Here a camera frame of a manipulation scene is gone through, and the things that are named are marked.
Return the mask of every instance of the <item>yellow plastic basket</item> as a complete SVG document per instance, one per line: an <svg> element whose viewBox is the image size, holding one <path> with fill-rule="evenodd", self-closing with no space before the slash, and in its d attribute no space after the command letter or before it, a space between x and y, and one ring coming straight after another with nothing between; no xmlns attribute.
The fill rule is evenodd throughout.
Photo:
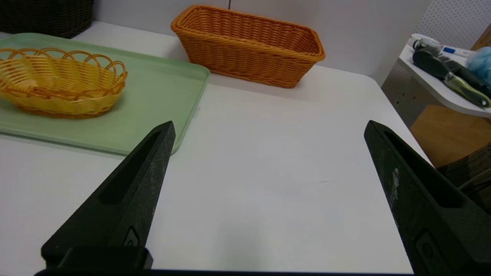
<svg viewBox="0 0 491 276"><path fill-rule="evenodd" d="M121 95L128 75L121 61L84 51L0 49L0 55L5 54L8 58L0 58L0 97L21 110L51 117L105 114Z"/></svg>

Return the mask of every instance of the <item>light green plastic tray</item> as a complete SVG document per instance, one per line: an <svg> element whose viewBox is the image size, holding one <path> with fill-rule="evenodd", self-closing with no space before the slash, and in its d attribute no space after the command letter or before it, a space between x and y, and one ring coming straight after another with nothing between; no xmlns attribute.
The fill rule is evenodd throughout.
<svg viewBox="0 0 491 276"><path fill-rule="evenodd" d="M206 67L37 33L0 40L0 48L46 47L122 61L128 71L125 89L107 114L91 119L32 115L0 99L0 132L128 154L154 127L173 121L176 140L172 152L179 148L208 83Z"/></svg>

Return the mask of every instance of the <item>blue fluffy object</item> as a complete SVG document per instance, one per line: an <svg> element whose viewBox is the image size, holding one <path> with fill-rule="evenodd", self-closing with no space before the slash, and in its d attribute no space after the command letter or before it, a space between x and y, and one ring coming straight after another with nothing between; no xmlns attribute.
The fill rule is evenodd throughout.
<svg viewBox="0 0 491 276"><path fill-rule="evenodd" d="M467 68L491 84L491 47L483 47L467 59Z"/></svg>

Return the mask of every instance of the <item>white table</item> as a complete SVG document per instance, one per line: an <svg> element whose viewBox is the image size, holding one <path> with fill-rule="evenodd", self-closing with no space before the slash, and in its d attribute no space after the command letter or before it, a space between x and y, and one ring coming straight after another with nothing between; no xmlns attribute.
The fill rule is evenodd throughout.
<svg viewBox="0 0 491 276"><path fill-rule="evenodd" d="M76 39L186 58L176 37L98 22ZM412 272L368 120L424 153L373 79L314 66L283 89L213 74L199 108L169 162L153 268ZM43 269L43 243L122 159L1 135L0 275Z"/></svg>
<svg viewBox="0 0 491 276"><path fill-rule="evenodd" d="M413 64L412 54L414 50L406 45L399 55L398 63L404 67L412 77L416 79L431 95L443 105L455 111L469 115L491 118L491 108L483 109L473 105L459 94L453 92L446 87L440 80L426 73L419 67ZM465 65L466 58L449 53L443 53L451 57L462 65Z"/></svg>

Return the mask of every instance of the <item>black brush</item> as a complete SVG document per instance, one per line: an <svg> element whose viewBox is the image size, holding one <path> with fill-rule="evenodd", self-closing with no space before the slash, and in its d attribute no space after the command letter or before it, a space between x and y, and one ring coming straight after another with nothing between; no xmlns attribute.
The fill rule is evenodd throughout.
<svg viewBox="0 0 491 276"><path fill-rule="evenodd" d="M483 93L487 97L491 98L491 87L490 84L480 79L474 73L472 73L469 69L467 69L462 64L456 62L455 60L444 56L439 53L439 51L435 48L425 47L425 51L431 53L434 57L441 60L443 65L448 68L448 70L454 73L457 77L462 78L466 83L468 83L471 87Z"/></svg>
<svg viewBox="0 0 491 276"><path fill-rule="evenodd" d="M491 99L484 93L471 87L462 78L452 73L444 64L443 61L433 56L432 53L425 49L418 50L412 55L414 65L423 69L428 74L440 79L447 87L458 93L471 103L482 107L491 107Z"/></svg>

